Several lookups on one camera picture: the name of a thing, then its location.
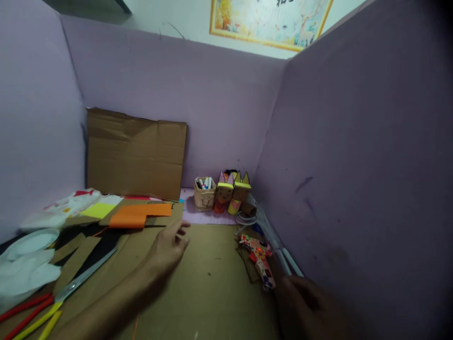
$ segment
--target colorful glue gun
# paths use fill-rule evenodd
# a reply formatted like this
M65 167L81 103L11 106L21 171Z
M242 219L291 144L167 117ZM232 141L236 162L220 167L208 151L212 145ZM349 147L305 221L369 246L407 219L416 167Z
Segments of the colorful glue gun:
M264 290L275 288L275 281L266 260L266 257L272 256L270 246L245 234L239 236L239 244L251 251L249 257L255 262L255 267L263 280Z

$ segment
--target scissor blade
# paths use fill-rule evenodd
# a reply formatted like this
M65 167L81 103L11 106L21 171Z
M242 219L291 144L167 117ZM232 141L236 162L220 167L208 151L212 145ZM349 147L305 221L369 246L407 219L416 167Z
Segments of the scissor blade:
M61 292L55 296L55 302L62 302L66 299L69 295L71 295L74 291L79 288L79 286L86 281L96 270L101 267L104 262L106 262L114 252L116 252L117 248L113 248L109 253L107 253L103 258L101 258L98 262L93 264L90 268L84 271L78 278L72 280L66 287L62 289Z

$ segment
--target finger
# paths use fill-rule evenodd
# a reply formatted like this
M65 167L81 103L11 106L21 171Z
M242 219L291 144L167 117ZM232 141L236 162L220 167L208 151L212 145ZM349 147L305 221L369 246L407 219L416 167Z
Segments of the finger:
M190 227L190 223L187 221L174 221L172 224L164 228L165 234L170 235L171 237L175 236L178 233L178 230L181 228Z
M288 276L285 276L282 279L282 283L286 288L288 299L292 301L302 325L305 325L313 317L313 312L305 303L300 292L288 278Z
M300 276L287 276L288 280L296 287L307 290L316 300L321 309L327 310L330 302L327 294L312 280Z
M189 238L180 238L178 236L175 237L175 244L182 249L184 252L189 245L190 239Z

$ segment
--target yellow scissor handle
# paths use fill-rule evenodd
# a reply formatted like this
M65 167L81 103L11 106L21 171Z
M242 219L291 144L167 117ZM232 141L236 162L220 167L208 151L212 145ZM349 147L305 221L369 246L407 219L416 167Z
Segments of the yellow scissor handle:
M42 331L41 335L39 336L38 340L46 340L49 336L50 332L52 331L53 327L57 323L58 319L60 318L61 313L63 311L57 311L53 317L50 319L49 323L47 324L46 328Z
M53 304L52 308L50 311L48 311L41 319L36 321L34 324L32 324L30 327L28 327L25 331L22 333L18 334L16 337L13 338L13 340L22 340L25 339L27 336L29 336L31 333L33 333L35 330L37 330L43 323L45 323L47 320L49 320L61 307L63 302L57 302Z

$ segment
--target scissors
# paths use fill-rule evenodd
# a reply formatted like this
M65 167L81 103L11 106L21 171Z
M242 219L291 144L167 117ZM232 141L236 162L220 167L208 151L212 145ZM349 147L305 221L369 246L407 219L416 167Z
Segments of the scissors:
M35 330L37 330L41 325L43 325L47 320L52 318L50 322L47 324L46 328L41 333L38 340L45 340L49 336L50 332L52 331L53 327L58 321L62 311L59 311L63 301L74 293L77 288L86 281L99 267L101 267L104 262L106 262L109 257L113 255L116 251L116 248L113 248L108 254L106 254L103 258L101 258L98 262L88 268L86 271L83 272L79 277L72 280L66 287L64 287L56 296L52 293L46 294L44 296L38 297L32 301L26 302L22 305L18 305L17 307L7 311L5 314L0 315L0 323L11 318L12 316L16 315L19 312L27 310L31 307L37 306L38 307L33 310L33 312L26 317L15 329L13 329L4 340L21 340L29 336ZM28 327L25 331L18 333L25 328L42 310L46 307L52 305L50 311L48 311L41 319L36 321L30 327Z

